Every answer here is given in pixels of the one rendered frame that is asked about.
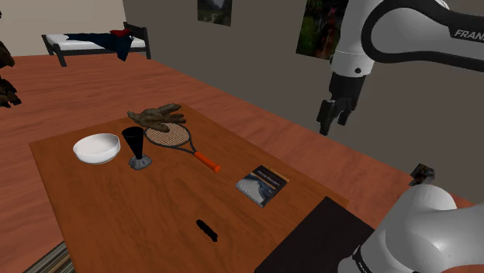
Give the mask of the small black stick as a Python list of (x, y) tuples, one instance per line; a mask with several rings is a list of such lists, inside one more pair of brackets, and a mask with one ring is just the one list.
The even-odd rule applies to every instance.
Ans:
[(201, 231), (203, 231), (213, 242), (218, 241), (218, 234), (208, 226), (204, 221), (201, 219), (196, 220), (196, 225), (199, 227)]

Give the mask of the grey blue book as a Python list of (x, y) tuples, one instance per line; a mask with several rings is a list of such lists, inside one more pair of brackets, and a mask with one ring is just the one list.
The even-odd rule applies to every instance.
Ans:
[(235, 187), (264, 208), (288, 182), (286, 177), (262, 164), (239, 180)]

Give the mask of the white bowl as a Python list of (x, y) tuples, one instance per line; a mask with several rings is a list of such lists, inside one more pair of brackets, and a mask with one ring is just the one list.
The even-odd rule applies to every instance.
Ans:
[(78, 160), (87, 164), (109, 162), (119, 151), (119, 138), (111, 133), (97, 133), (86, 136), (73, 146), (73, 152)]

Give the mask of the green and red wall picture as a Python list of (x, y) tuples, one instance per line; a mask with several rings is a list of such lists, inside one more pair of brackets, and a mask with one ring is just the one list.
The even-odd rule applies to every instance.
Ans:
[(329, 60), (341, 35), (349, 0), (307, 0), (296, 53)]

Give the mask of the black goblet with grey base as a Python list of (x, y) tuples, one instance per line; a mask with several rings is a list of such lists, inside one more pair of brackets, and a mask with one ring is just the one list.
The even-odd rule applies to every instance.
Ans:
[(139, 171), (151, 165), (152, 159), (143, 153), (144, 129), (131, 126), (124, 129), (122, 135), (134, 154), (129, 161), (129, 166)]

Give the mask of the dark landscape wall picture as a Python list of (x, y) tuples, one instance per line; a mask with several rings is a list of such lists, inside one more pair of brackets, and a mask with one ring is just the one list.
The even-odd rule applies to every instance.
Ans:
[(198, 21), (231, 26), (233, 0), (198, 0)]

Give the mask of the black frame bed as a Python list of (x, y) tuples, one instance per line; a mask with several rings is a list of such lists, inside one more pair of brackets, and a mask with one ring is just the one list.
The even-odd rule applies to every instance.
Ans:
[(49, 55), (56, 55), (61, 67), (66, 67), (66, 56), (116, 54), (125, 61), (130, 52), (144, 52), (151, 59), (147, 27), (123, 23), (124, 29), (108, 33), (42, 34)]

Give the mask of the dark robot stand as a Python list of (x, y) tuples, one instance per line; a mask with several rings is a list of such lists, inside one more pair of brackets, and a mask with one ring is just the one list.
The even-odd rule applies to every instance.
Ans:
[(325, 197), (255, 268), (254, 273), (337, 273), (374, 229)]

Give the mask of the striped rug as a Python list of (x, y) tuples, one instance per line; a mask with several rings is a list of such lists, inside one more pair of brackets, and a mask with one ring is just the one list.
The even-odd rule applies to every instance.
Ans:
[(76, 273), (66, 243), (62, 241), (23, 273)]

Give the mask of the small dark box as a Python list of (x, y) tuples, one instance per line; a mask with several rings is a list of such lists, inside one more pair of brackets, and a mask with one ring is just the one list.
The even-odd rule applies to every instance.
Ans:
[(409, 186), (415, 186), (420, 184), (431, 184), (435, 179), (435, 171), (424, 164), (418, 164), (411, 172), (410, 176), (412, 181)]

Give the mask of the brown shaggy object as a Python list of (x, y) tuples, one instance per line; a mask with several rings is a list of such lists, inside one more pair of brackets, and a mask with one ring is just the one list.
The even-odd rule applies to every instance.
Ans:
[[(15, 61), (5, 44), (0, 40), (0, 69), (6, 66), (13, 67)], [(16, 88), (11, 82), (0, 76), (0, 106), (10, 108), (10, 104), (20, 105), (21, 99), (17, 96)]]

